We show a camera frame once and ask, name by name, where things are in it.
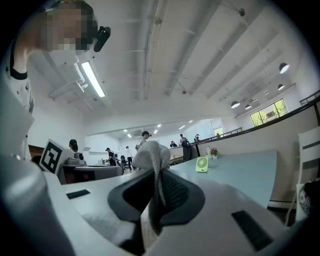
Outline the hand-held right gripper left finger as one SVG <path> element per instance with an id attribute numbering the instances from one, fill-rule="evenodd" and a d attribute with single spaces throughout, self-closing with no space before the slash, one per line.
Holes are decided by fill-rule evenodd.
<path id="1" fill-rule="evenodd" d="M 54 212 L 77 256 L 141 256 L 141 214 L 153 194 L 153 172 L 62 185 L 44 173 Z"/>

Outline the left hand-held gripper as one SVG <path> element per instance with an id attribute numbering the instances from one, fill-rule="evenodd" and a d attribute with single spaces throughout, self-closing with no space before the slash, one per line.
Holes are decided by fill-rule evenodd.
<path id="1" fill-rule="evenodd" d="M 39 162 L 45 172 L 56 175 L 62 185 L 104 180 L 122 176 L 120 166 L 87 166 L 81 152 L 74 152 L 48 139 Z"/>

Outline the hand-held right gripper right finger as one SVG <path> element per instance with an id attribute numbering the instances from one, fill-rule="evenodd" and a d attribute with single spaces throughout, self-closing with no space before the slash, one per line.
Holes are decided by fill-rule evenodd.
<path id="1" fill-rule="evenodd" d="M 149 256 L 249 256 L 286 231 L 238 189 L 180 171 L 161 174 L 163 201 L 152 221 L 159 236 Z"/>

